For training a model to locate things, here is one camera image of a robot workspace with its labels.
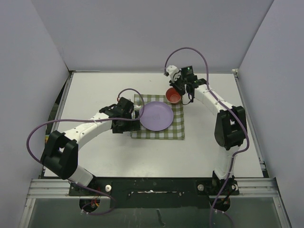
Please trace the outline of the orange plastic cup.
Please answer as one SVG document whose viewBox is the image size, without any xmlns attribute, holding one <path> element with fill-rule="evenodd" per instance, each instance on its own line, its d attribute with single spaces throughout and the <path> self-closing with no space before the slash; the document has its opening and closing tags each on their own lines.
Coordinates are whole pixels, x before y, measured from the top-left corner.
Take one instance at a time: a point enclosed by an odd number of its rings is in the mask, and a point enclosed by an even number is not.
<svg viewBox="0 0 304 228">
<path fill-rule="evenodd" d="M 166 99 L 171 103 L 171 104 L 177 104 L 181 101 L 181 96 L 180 94 L 175 90 L 175 88 L 171 87 L 169 88 L 166 93 L 165 93 Z"/>
</svg>

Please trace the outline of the purple plastic plate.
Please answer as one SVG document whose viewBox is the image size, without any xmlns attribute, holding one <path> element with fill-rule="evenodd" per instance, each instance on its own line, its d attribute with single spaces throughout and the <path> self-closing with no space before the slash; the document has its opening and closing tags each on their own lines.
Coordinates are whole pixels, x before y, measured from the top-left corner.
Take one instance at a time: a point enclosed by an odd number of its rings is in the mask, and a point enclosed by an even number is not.
<svg viewBox="0 0 304 228">
<path fill-rule="evenodd" d="M 162 131 L 173 122 L 173 110 L 164 102 L 153 101 L 140 109 L 140 123 L 150 131 Z"/>
</svg>

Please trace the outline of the green white checkered cloth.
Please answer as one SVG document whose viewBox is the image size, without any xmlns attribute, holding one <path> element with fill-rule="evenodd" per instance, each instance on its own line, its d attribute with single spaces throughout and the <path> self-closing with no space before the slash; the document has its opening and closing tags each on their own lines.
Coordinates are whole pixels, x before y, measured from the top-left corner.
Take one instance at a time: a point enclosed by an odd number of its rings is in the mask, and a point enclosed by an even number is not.
<svg viewBox="0 0 304 228">
<path fill-rule="evenodd" d="M 173 111 L 173 120 L 168 128 L 162 131 L 148 130 L 141 124 L 141 129 L 136 132 L 131 132 L 131 138 L 133 139 L 157 139 L 157 140 L 183 140 L 185 138 L 185 126 L 184 126 L 184 111 L 181 103 L 171 104 L 165 97 L 165 95 L 142 95 L 145 110 L 147 112 L 147 104 L 149 102 L 163 102 L 167 104 Z"/>
</svg>

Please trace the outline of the silver metal fork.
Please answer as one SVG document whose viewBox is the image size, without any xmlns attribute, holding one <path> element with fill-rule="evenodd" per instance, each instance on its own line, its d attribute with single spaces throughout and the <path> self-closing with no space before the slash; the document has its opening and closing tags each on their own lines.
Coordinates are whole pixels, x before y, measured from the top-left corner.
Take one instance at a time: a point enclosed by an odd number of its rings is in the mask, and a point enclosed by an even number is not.
<svg viewBox="0 0 304 228">
<path fill-rule="evenodd" d="M 134 110 L 135 111 L 140 111 L 143 107 L 143 103 L 141 100 L 135 100 L 134 101 Z"/>
</svg>

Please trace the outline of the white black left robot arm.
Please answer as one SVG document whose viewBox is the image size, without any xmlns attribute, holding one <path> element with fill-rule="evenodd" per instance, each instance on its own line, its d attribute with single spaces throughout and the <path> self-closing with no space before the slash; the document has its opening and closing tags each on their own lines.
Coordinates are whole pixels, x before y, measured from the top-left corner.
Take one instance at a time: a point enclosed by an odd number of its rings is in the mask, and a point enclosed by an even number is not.
<svg viewBox="0 0 304 228">
<path fill-rule="evenodd" d="M 78 151 L 99 134 L 111 130 L 124 133 L 140 130 L 139 112 L 132 101 L 121 97 L 117 104 L 99 110 L 91 119 L 63 133 L 53 131 L 47 141 L 41 163 L 63 180 L 80 184 L 85 195 L 95 193 L 95 177 L 78 164 Z"/>
</svg>

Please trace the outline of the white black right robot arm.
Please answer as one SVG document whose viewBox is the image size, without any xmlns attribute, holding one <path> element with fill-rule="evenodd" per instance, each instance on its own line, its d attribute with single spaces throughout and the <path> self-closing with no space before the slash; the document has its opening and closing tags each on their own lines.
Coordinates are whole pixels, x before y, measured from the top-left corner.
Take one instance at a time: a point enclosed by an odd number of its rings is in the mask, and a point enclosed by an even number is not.
<svg viewBox="0 0 304 228">
<path fill-rule="evenodd" d="M 207 86 L 204 78 L 198 79 L 192 66 L 179 69 L 170 65 L 166 68 L 165 75 L 170 77 L 170 86 L 179 95 L 187 94 L 191 103 L 194 99 L 200 101 L 216 116 L 214 137 L 219 145 L 219 153 L 214 169 L 217 179 L 212 181 L 211 187 L 216 194 L 223 194 L 228 189 L 225 178 L 233 176 L 233 169 L 230 168 L 232 155 L 239 150 L 246 138 L 245 109 L 222 99 Z"/>
</svg>

